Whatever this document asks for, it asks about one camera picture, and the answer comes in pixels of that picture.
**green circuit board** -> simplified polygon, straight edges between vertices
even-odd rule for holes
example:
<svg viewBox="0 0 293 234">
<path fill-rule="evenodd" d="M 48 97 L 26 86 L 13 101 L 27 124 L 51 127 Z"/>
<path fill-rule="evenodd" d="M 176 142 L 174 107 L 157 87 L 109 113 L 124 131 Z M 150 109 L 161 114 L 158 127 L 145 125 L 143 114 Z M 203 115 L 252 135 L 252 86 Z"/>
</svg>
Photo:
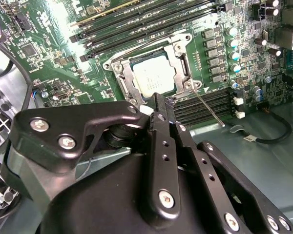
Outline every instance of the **green circuit board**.
<svg viewBox="0 0 293 234">
<path fill-rule="evenodd" d="M 117 52 L 180 31 L 192 37 L 186 46 L 188 73 L 202 84 L 197 92 L 219 91 L 235 81 L 238 89 L 245 90 L 246 112 L 252 112 L 257 103 L 254 86 L 263 90 L 262 100 L 271 105 L 293 98 L 282 82 L 287 51 L 278 57 L 268 53 L 269 48 L 279 48 L 274 45 L 274 29 L 281 25 L 280 16 L 254 20 L 255 3 L 259 4 L 254 0 L 0 0 L 0 20 L 5 46 L 30 73 L 45 106 L 124 100 L 114 72 L 103 64 Z M 100 13 L 95 20 L 75 25 Z M 236 36 L 226 34 L 230 27 L 237 29 Z M 213 35 L 207 38 L 210 29 Z M 267 45 L 254 43 L 263 37 Z M 215 41 L 207 48 L 210 39 Z M 230 39 L 239 45 L 230 47 Z M 219 62 L 210 66 L 208 52 L 214 48 Z M 232 51 L 239 53 L 238 60 L 229 57 Z M 230 69 L 234 64 L 240 72 Z"/>
</svg>

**black memory slot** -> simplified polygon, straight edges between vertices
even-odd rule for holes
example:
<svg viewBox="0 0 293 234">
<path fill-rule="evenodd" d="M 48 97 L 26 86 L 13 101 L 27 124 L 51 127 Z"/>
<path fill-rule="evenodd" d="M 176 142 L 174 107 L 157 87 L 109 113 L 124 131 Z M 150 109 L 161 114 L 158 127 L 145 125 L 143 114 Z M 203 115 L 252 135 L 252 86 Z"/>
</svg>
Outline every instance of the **black memory slot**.
<svg viewBox="0 0 293 234">
<path fill-rule="evenodd" d="M 160 25 L 156 25 L 154 26 L 153 28 L 149 29 L 149 30 L 145 30 L 145 31 L 142 31 L 142 32 L 139 32 L 139 33 L 136 33 L 134 34 L 133 36 L 130 36 L 130 38 L 128 37 L 125 37 L 125 38 L 122 38 L 122 39 L 119 39 L 119 38 L 114 38 L 114 42 L 112 43 L 109 43 L 109 44 L 104 44 L 104 43 L 101 43 L 98 45 L 98 48 L 95 48 L 93 49 L 92 51 L 88 52 L 87 55 L 85 56 L 81 56 L 81 60 L 82 61 L 87 61 L 91 58 L 94 58 L 96 55 L 102 53 L 102 52 L 105 52 L 115 46 L 118 46 L 118 45 L 122 45 L 123 43 L 125 42 L 129 42 L 129 41 L 132 41 L 132 40 L 135 40 L 135 39 L 140 39 L 142 37 L 145 37 L 149 34 L 152 34 L 152 33 L 155 33 L 159 30 L 162 30 L 162 29 L 165 29 L 165 28 L 168 28 L 168 27 L 172 27 L 178 23 L 182 23 L 182 22 L 185 22 L 187 20 L 193 20 L 193 19 L 198 19 L 198 18 L 201 18 L 203 16 L 206 16 L 210 13 L 213 13 L 215 11 L 215 9 L 213 9 L 213 7 L 210 7 L 210 8 L 206 8 L 204 10 L 200 10 L 198 12 L 196 12 L 195 14 L 191 14 L 191 15 L 185 15 L 184 17 L 182 18 L 179 18 L 179 19 L 176 19 L 175 21 L 172 21 L 172 22 L 169 22 L 169 23 L 163 23 L 163 24 L 160 24 Z"/>
<path fill-rule="evenodd" d="M 172 15 L 174 13 L 180 12 L 190 7 L 193 7 L 199 4 L 206 4 L 210 2 L 209 0 L 192 0 L 188 3 L 182 4 L 181 6 L 179 6 L 180 2 L 183 2 L 183 1 L 184 0 L 176 0 L 174 2 L 170 2 L 152 11 L 148 11 L 137 17 L 130 18 L 129 21 L 121 21 L 120 23 L 115 23 L 102 30 L 98 30 L 97 28 L 91 29 L 85 33 L 84 32 L 81 33 L 79 37 L 80 38 L 94 37 L 93 39 L 85 42 L 85 44 L 88 44 L 89 42 L 91 43 L 100 42 L 102 40 L 110 38 L 111 35 L 116 36 L 127 30 L 133 29 L 138 26 L 143 26 L 146 23 L 150 23 L 152 21 L 164 18 L 166 16 Z"/>
<path fill-rule="evenodd" d="M 90 34 L 98 30 L 104 29 L 106 27 L 110 27 L 114 24 L 120 23 L 132 17 L 139 16 L 146 11 L 150 11 L 157 7 L 163 6 L 170 1 L 171 0 L 157 0 L 156 2 L 154 2 L 154 0 L 149 0 L 149 1 L 143 1 L 140 4 L 133 5 L 130 7 L 124 7 L 121 10 L 113 12 L 107 16 L 84 23 L 82 27 L 89 26 L 91 24 L 92 25 L 90 28 L 86 29 L 85 31 L 71 36 L 70 39 L 72 42 L 77 42 L 79 40 L 82 40 L 88 37 Z"/>
<path fill-rule="evenodd" d="M 229 89 L 216 91 L 202 95 L 201 97 L 218 117 L 233 115 Z M 176 103 L 174 113 L 176 120 L 186 126 L 192 126 L 214 119 L 205 105 L 197 97 Z"/>
</svg>

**ram slot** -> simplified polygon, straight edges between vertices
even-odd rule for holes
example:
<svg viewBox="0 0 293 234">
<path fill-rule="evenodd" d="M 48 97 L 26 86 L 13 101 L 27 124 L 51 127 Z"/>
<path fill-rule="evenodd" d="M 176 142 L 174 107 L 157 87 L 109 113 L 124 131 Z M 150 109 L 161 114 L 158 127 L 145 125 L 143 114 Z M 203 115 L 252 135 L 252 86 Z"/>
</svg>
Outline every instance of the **ram slot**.
<svg viewBox="0 0 293 234">
<path fill-rule="evenodd" d="M 194 7 L 189 10 L 183 11 L 182 13 L 174 14 L 170 17 L 165 17 L 165 19 L 151 22 L 144 27 L 125 32 L 121 36 L 117 35 L 115 37 L 110 37 L 110 39 L 100 42 L 98 44 L 88 44 L 87 48 L 93 48 L 93 50 L 89 51 L 87 55 L 81 56 L 81 60 L 87 61 L 91 58 L 94 58 L 98 54 L 107 51 L 108 49 L 111 49 L 115 46 L 122 45 L 125 42 L 139 39 L 140 37 L 145 37 L 146 35 L 152 34 L 168 27 L 172 27 L 176 24 L 183 23 L 188 20 L 198 19 L 215 12 L 215 9 L 213 7 L 205 8 L 203 10 L 199 10 L 199 7 L 200 6 Z"/>
<path fill-rule="evenodd" d="M 208 0 L 176 0 L 169 4 L 166 4 L 162 7 L 156 8 L 154 10 L 145 12 L 142 15 L 139 15 L 134 18 L 130 18 L 128 21 L 122 21 L 120 23 L 115 23 L 112 26 L 98 30 L 97 28 L 89 29 L 86 32 L 79 34 L 79 38 L 92 38 L 91 41 L 86 42 L 85 44 L 92 42 L 100 42 L 102 40 L 108 39 L 111 35 L 118 35 L 127 30 L 131 30 L 138 26 L 143 26 L 146 23 L 161 19 L 163 17 L 172 15 L 174 13 L 180 12 L 182 10 L 188 9 L 190 7 L 196 6 L 198 4 L 206 4 Z"/>
<path fill-rule="evenodd" d="M 218 117 L 233 115 L 232 97 L 229 89 L 202 95 L 201 97 Z M 174 106 L 174 113 L 176 120 L 186 126 L 193 126 L 214 119 L 208 109 L 197 97 L 176 103 Z"/>
</svg>

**dimm slot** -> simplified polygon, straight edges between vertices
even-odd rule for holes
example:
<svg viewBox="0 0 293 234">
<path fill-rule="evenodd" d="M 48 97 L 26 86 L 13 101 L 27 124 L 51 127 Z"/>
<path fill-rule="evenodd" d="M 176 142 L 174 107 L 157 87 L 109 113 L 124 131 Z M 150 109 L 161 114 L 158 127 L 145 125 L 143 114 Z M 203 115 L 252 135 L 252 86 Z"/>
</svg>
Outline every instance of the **dimm slot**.
<svg viewBox="0 0 293 234">
<path fill-rule="evenodd" d="M 167 23 L 167 20 L 165 20 L 164 22 L 162 21 L 162 23 L 159 23 L 159 25 L 155 25 L 154 23 L 152 23 L 153 26 L 151 28 L 144 28 L 145 31 L 143 29 L 141 29 L 142 31 L 135 32 L 134 35 L 132 35 L 132 33 L 127 35 L 127 37 L 130 37 L 129 39 L 127 37 L 125 37 L 125 38 L 112 37 L 112 40 L 109 40 L 110 41 L 109 43 L 104 43 L 104 42 L 99 43 L 97 45 L 97 48 L 94 48 L 92 51 L 88 52 L 87 55 L 81 56 L 81 60 L 87 61 L 88 59 L 95 57 L 99 53 L 107 51 L 108 49 L 111 49 L 115 46 L 122 45 L 123 43 L 128 42 L 129 40 L 138 39 L 140 37 L 143 37 L 143 36 L 149 35 L 151 33 L 157 32 L 159 30 L 162 30 L 164 28 L 174 26 L 178 23 L 182 23 L 182 22 L 192 20 L 192 19 L 201 18 L 201 17 L 206 16 L 210 13 L 213 13 L 214 11 L 215 11 L 214 7 L 209 7 L 209 8 L 205 8 L 203 10 L 195 11 L 194 13 L 190 13 L 188 15 L 186 14 L 185 17 L 179 15 L 179 17 L 174 17 L 173 19 L 171 19 L 169 21 L 169 23 Z"/>
<path fill-rule="evenodd" d="M 176 0 L 162 7 L 158 7 L 154 10 L 145 12 L 143 15 L 131 18 L 128 21 L 122 21 L 120 23 L 115 23 L 107 28 L 98 30 L 97 28 L 82 32 L 79 34 L 80 38 L 92 37 L 90 41 L 92 43 L 99 42 L 104 39 L 108 39 L 111 35 L 117 35 L 127 30 L 133 29 L 137 26 L 143 26 L 146 23 L 161 19 L 163 17 L 169 16 L 171 14 L 180 12 L 182 10 L 188 9 L 190 7 L 196 6 L 198 4 L 208 3 L 206 0 Z"/>
</svg>

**integrated circuit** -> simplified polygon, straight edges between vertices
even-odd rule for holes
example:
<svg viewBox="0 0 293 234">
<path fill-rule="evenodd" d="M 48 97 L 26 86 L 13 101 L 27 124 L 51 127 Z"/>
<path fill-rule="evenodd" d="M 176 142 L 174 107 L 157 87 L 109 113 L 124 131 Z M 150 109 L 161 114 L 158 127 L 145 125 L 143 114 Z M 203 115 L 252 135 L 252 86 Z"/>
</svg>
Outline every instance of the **integrated circuit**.
<svg viewBox="0 0 293 234">
<path fill-rule="evenodd" d="M 37 53 L 32 44 L 28 44 L 26 46 L 23 46 L 21 48 L 21 50 L 23 51 L 23 53 L 25 54 L 26 57 L 33 56 Z"/>
</svg>

